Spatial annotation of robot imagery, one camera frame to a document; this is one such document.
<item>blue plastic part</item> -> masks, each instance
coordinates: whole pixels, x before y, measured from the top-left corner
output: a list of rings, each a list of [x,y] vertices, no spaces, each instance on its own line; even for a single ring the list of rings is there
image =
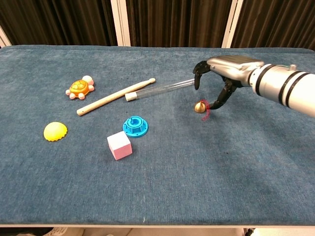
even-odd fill
[[[131,116],[123,124],[123,131],[131,138],[142,137],[148,129],[148,123],[139,116]]]

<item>turtle shell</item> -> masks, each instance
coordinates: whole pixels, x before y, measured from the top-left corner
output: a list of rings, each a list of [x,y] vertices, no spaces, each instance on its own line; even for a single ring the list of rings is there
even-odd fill
[[[71,85],[70,92],[74,93],[76,96],[78,96],[79,93],[86,95],[89,92],[89,84],[84,80],[77,80]]]

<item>orange turtle toy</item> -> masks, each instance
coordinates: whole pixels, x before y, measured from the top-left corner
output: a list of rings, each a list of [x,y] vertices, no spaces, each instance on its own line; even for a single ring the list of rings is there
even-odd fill
[[[65,93],[71,98],[74,99],[78,97],[83,100],[85,95],[87,95],[90,91],[94,90],[94,81],[91,76],[85,75],[82,80],[77,80],[74,82],[69,89],[65,91]]]

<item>drumstick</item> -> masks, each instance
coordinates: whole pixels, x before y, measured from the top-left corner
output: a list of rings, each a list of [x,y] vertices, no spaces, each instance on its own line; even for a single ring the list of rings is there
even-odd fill
[[[155,81],[156,81],[155,78],[151,78],[149,80],[139,82],[139,83],[137,83],[135,85],[132,85],[132,86],[130,86],[128,88],[120,90],[120,91],[118,91],[116,93],[113,93],[113,94],[111,94],[111,95],[109,95],[107,97],[104,97],[104,98],[102,98],[102,99],[100,99],[100,100],[98,100],[98,101],[96,101],[94,103],[91,103],[91,104],[89,104],[89,105],[87,105],[85,107],[80,108],[79,110],[77,110],[77,114],[79,116],[82,116],[82,115],[84,115],[84,114],[86,114],[86,113],[88,113],[88,112],[90,112],[90,111],[92,111],[92,110],[94,110],[94,109],[96,109],[96,108],[98,108],[100,106],[103,106],[103,105],[105,105],[105,104],[107,104],[107,103],[109,103],[111,101],[114,101],[117,98],[120,98],[120,97],[124,96],[126,93],[136,91],[136,90],[138,90],[140,88],[143,88],[143,87],[145,87],[145,86],[147,86],[149,84],[154,83]]]

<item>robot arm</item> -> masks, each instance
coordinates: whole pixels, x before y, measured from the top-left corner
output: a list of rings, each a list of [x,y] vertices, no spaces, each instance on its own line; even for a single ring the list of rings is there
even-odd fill
[[[225,86],[210,109],[223,106],[236,88],[251,87],[259,96],[315,117],[315,75],[296,70],[296,66],[264,64],[245,56],[219,56],[202,61],[193,70],[195,89],[202,74],[213,71]]]

